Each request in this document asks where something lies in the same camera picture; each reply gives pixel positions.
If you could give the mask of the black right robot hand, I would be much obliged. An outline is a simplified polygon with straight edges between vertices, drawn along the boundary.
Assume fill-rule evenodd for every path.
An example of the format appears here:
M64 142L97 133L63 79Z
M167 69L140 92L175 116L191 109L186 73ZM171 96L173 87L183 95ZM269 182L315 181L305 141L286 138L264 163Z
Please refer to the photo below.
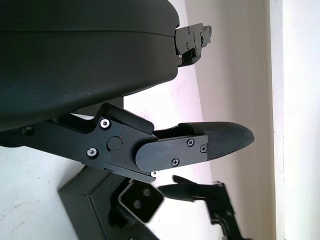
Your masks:
M158 187L164 197L185 202L204 201L210 223L221 227L225 240L244 239L227 187L223 182L199 184L178 175L173 175L172 180L173 184Z

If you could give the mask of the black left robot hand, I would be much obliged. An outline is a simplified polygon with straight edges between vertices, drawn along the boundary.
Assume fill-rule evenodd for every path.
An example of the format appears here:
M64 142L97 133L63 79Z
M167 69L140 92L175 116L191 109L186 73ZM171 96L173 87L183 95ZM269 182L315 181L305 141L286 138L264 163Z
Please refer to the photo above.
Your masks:
M255 137L232 122L165 130L109 100L173 80L211 41L167 0L3 0L0 144L29 147L145 183Z

